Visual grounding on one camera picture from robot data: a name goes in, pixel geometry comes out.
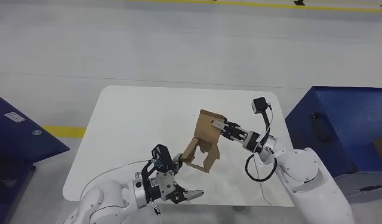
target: black cable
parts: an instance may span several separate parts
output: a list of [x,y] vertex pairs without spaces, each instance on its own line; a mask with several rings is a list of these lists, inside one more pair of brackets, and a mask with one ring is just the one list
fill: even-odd
[[[267,113],[266,111],[262,112],[261,113],[263,115],[263,118],[264,118],[264,122],[265,122],[265,126],[266,126],[266,130],[268,130],[268,132],[265,134],[265,136],[260,140],[260,144],[262,147],[264,147],[265,143],[267,142],[268,140],[268,137],[269,137],[269,133],[270,133],[270,123],[269,123],[269,119],[268,119],[268,116],[267,116]],[[252,154],[251,156],[248,157],[247,161],[245,162],[245,173],[248,175],[248,177],[250,179],[252,179],[253,181],[255,182],[265,182],[267,181],[268,179],[270,179],[270,177],[272,177],[272,175],[275,173],[276,171],[276,168],[277,168],[277,159],[274,157],[274,163],[273,163],[273,169],[272,171],[269,173],[268,176],[266,176],[265,178],[263,179],[256,179],[255,177],[253,177],[249,172],[248,172],[248,164],[249,164],[249,161],[251,160],[251,158],[254,157],[254,154]]]
[[275,171],[276,171],[276,168],[277,168],[277,159],[275,158],[275,161],[274,161],[274,163],[273,163],[273,169],[272,169],[272,171],[270,172],[270,174],[268,175],[268,176],[266,176],[265,178],[263,178],[263,179],[256,179],[255,177],[253,177],[249,172],[248,172],[248,164],[249,164],[249,161],[253,158],[253,154],[251,155],[251,156],[249,156],[248,157],[248,159],[247,159],[247,161],[245,162],[245,172],[246,172],[246,174],[248,175],[248,177],[250,178],[250,179],[252,179],[253,181],[255,181],[255,182],[265,182],[265,181],[267,181],[268,179],[270,179],[270,177],[272,177],[272,175],[275,173]]

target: gray floor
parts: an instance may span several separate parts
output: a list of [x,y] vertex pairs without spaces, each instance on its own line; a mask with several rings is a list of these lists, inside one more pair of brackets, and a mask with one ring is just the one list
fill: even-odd
[[[0,96],[85,127],[108,85],[264,90],[287,115],[312,85],[380,87],[380,13],[106,0],[0,0]],[[62,223],[72,150],[38,164],[11,223]],[[382,202],[353,206],[379,223]],[[294,208],[165,206],[163,223],[301,223]],[[158,223],[149,209],[129,223]]]

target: blue panel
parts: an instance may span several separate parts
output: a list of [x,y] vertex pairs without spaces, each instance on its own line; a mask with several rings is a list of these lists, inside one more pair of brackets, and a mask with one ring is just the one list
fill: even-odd
[[[318,139],[317,131],[309,117],[312,113],[322,114],[322,118],[318,119],[316,123],[321,133],[330,137],[330,141],[323,142]],[[285,118],[285,122],[293,147],[297,149],[312,148],[333,177],[355,172],[355,166],[330,125],[314,88],[305,94]]]
[[[5,114],[15,112],[16,122]],[[23,113],[0,98],[0,154],[14,160],[34,163],[68,151],[69,148]]]
[[382,171],[372,141],[382,137],[382,88],[314,87],[331,125],[359,171]]

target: blue cabinet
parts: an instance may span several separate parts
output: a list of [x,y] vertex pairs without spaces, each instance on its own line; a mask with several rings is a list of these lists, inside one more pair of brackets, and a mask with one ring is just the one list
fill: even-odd
[[382,198],[382,88],[312,87],[285,122],[293,146],[312,148],[350,201]]
[[23,187],[33,163],[69,148],[0,98],[0,223]]

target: cardboard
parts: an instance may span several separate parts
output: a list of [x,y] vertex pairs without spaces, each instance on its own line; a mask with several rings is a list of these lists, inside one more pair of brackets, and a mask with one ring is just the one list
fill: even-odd
[[377,152],[380,154],[380,157],[382,157],[382,138],[377,139],[372,142]]
[[[217,143],[219,141],[221,130],[211,125],[213,119],[217,119],[226,123],[226,117],[217,113],[201,110],[196,128],[194,132],[194,138],[183,152],[182,161],[195,169],[209,173],[215,160],[220,159],[219,148]],[[192,161],[195,158],[195,152],[200,147],[202,153],[207,152],[208,155],[203,161],[203,167],[193,164]]]

